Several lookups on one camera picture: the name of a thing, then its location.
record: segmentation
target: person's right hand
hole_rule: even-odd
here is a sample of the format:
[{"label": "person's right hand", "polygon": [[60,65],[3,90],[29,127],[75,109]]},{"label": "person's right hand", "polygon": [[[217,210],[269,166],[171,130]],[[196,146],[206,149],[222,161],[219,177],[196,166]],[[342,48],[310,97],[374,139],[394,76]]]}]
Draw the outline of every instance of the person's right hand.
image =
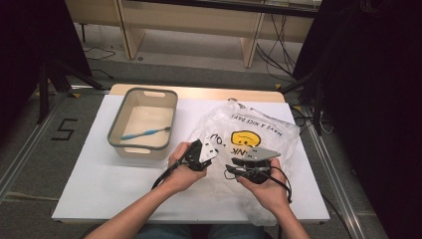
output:
[{"label": "person's right hand", "polygon": [[[272,167],[281,168],[276,158],[271,158],[270,163]],[[275,168],[271,169],[271,176],[286,184],[285,176]],[[289,207],[286,189],[275,181],[268,179],[262,184],[256,184],[243,176],[239,176],[237,180],[248,188],[267,210],[275,213],[276,209]]]}]

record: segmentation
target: silver metal part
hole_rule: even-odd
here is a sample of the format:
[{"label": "silver metal part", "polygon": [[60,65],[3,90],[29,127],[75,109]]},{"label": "silver metal part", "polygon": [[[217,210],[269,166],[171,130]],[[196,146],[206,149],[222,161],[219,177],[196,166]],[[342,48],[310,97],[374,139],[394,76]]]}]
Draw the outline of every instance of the silver metal part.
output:
[{"label": "silver metal part", "polygon": [[248,153],[243,157],[245,161],[262,161],[264,159],[277,157],[282,155],[277,151],[272,151],[262,147],[253,147]]},{"label": "silver metal part", "polygon": [[199,162],[206,162],[217,156],[217,150],[211,143],[208,137],[204,138],[202,142],[201,154],[199,155]]}]

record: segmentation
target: person's left hand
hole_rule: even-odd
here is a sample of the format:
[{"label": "person's left hand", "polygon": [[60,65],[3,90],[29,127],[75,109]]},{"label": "person's left hand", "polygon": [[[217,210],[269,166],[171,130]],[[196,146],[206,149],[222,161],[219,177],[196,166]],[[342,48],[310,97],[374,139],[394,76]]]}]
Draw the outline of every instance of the person's left hand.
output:
[{"label": "person's left hand", "polygon": [[[168,166],[173,165],[177,159],[179,159],[183,153],[187,150],[191,142],[180,142],[174,152],[168,158]],[[189,188],[194,182],[205,177],[207,175],[207,169],[203,171],[191,170],[187,165],[179,165],[174,169],[169,176],[167,176],[162,184],[170,186],[176,192],[184,191]]]}]

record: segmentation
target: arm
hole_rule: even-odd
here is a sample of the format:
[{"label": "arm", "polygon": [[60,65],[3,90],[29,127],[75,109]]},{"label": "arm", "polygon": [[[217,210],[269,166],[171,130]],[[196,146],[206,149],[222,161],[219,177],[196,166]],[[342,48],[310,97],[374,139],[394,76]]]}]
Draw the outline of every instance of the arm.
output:
[{"label": "arm", "polygon": [[[169,165],[181,157],[189,144],[182,142],[177,146],[168,159]],[[160,185],[119,212],[87,238],[133,238],[161,203],[177,192],[186,190],[205,175],[206,170],[198,172],[190,170],[186,165],[178,166]]]},{"label": "arm", "polygon": [[[276,158],[272,158],[270,161],[271,166],[281,168]],[[286,183],[286,178],[278,170],[272,169],[271,175],[281,182]],[[310,238],[290,208],[285,188],[273,180],[267,180],[262,184],[255,184],[242,176],[237,179],[257,197],[264,208],[274,214],[283,231],[286,233],[287,238]]]}]

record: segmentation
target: clamp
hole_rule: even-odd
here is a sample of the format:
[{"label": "clamp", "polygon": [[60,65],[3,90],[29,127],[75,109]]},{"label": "clamp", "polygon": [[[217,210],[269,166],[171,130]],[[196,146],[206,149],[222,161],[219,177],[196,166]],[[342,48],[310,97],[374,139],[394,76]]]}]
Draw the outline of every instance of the clamp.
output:
[{"label": "clamp", "polygon": [[152,189],[164,180],[179,165],[185,164],[193,171],[202,171],[211,165],[211,159],[217,156],[218,150],[214,148],[208,138],[204,139],[204,143],[197,139],[193,141],[186,149],[183,155],[176,162],[168,167],[154,182]]}]

